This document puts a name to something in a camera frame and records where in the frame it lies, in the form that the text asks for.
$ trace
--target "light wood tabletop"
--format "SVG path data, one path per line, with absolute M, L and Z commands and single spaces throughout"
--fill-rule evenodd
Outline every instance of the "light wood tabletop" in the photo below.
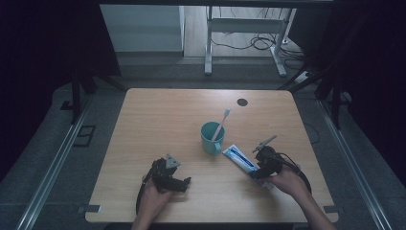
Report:
M 238 99 L 248 104 L 240 106 Z M 143 175 L 169 153 L 181 162 L 173 177 L 190 176 L 192 182 L 185 193 L 172 197 L 156 222 L 306 222 L 290 195 L 262 188 L 224 154 L 203 151 L 200 128 L 220 122 L 226 108 L 231 112 L 223 150 L 234 144 L 257 163 L 252 150 L 278 135 L 269 146 L 301 165 L 322 210 L 334 205 L 289 92 L 134 88 L 126 94 L 89 203 L 101 210 L 86 213 L 86 219 L 132 222 Z M 337 221 L 338 214 L 327 217 Z

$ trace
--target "gray carpet floor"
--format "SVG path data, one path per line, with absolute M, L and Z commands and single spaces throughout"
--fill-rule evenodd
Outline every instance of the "gray carpet floor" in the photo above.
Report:
M 122 65 L 122 77 L 113 77 L 127 87 L 144 88 L 214 88 L 214 89 L 277 89 L 287 79 L 278 76 L 271 64 L 224 63 L 218 59 L 211 76 L 204 75 L 201 60 L 182 64 Z M 296 70 L 287 69 L 292 76 Z M 95 78 L 97 93 L 84 121 L 96 126 L 94 138 L 87 148 L 72 148 L 35 222 L 34 229 L 103 229 L 107 223 L 89 223 L 80 207 L 88 204 L 95 186 L 111 134 L 125 97 L 110 84 Z M 371 212 L 359 192 L 338 144 L 323 118 L 313 91 L 316 84 L 294 94 L 310 142 L 339 210 L 338 229 L 378 229 Z M 56 90 L 53 105 L 30 144 L 0 185 L 0 229 L 15 229 L 27 208 L 42 176 L 54 159 L 66 135 L 72 112 L 60 110 L 71 100 L 70 85 Z M 347 112 L 341 107 L 343 135 L 357 159 L 366 179 L 393 229 L 406 229 L 406 190 L 386 165 Z M 246 229 L 272 229 L 272 225 Z

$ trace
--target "toothbrush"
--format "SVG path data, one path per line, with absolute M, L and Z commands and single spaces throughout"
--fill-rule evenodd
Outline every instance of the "toothbrush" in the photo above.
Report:
M 224 121 L 226 120 L 226 117 L 230 114 L 230 108 L 227 108 L 226 111 L 224 111 L 224 117 L 223 117 L 223 121 L 221 121 L 220 125 L 218 125 L 217 130 L 214 133 L 214 136 L 212 138 L 212 141 L 215 140 L 215 138 L 218 135 L 218 132 L 221 130 L 221 127 L 224 125 Z

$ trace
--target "blue and white toothpaste tube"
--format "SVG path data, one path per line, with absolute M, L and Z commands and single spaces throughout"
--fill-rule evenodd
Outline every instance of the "blue and white toothpaste tube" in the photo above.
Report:
M 236 163 L 240 168 L 242 168 L 246 173 L 256 171 L 258 169 L 245 155 L 240 151 L 236 145 L 231 145 L 226 150 L 223 151 L 224 155 L 230 158 L 234 163 Z M 263 185 L 257 179 L 252 178 L 258 184 Z

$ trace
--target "mug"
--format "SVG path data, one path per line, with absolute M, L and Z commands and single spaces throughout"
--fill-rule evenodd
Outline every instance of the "mug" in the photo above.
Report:
M 208 122 L 200 129 L 200 136 L 202 138 L 203 150 L 208 154 L 217 155 L 221 153 L 221 145 L 223 144 L 224 134 L 226 130 L 224 126 L 218 132 L 215 140 L 212 141 L 215 131 L 220 124 L 217 122 Z

